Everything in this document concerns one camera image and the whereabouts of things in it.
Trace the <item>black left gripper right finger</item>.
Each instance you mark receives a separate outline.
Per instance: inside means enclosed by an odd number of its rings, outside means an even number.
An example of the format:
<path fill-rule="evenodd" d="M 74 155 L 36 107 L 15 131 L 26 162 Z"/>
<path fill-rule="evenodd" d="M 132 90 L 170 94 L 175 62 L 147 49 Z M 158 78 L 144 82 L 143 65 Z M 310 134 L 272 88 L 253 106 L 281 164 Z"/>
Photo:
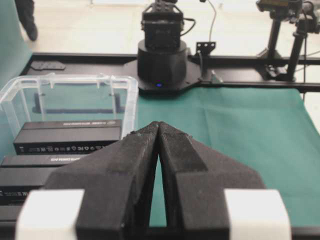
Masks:
<path fill-rule="evenodd" d="M 265 189 L 260 174 L 165 122 L 158 136 L 167 225 L 185 240 L 227 240 L 224 189 Z"/>

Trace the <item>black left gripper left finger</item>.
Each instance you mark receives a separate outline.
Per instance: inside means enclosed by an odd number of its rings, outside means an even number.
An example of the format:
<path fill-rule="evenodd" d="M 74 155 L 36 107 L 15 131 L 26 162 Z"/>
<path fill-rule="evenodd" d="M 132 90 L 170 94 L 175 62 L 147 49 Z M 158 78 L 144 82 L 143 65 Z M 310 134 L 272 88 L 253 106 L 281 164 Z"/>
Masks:
<path fill-rule="evenodd" d="M 83 189 L 76 221 L 80 240 L 130 240 L 150 221 L 159 122 L 53 171 L 47 190 Z"/>

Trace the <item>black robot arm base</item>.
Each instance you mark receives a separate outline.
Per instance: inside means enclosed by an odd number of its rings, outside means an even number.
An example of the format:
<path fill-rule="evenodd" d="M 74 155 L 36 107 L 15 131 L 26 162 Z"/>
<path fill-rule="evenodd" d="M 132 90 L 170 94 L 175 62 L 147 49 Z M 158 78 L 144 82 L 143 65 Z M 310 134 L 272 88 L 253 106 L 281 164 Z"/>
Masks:
<path fill-rule="evenodd" d="M 199 63 L 192 62 L 190 49 L 184 41 L 179 48 L 151 49 L 145 41 L 138 43 L 137 59 L 125 63 L 123 72 L 138 81 L 145 93 L 176 93 L 186 89 L 222 83 L 222 78 L 208 67 L 209 54 L 216 48 L 215 42 L 197 42 Z"/>

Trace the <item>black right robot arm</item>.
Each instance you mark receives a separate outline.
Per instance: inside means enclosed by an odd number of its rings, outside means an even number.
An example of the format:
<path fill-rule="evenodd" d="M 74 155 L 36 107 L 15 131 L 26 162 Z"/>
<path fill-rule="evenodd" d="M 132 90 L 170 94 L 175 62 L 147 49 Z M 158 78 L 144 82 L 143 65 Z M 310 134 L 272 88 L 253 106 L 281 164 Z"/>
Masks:
<path fill-rule="evenodd" d="M 141 29 L 146 48 L 173 50 L 180 47 L 184 14 L 176 3 L 176 0 L 155 0 L 142 12 Z"/>

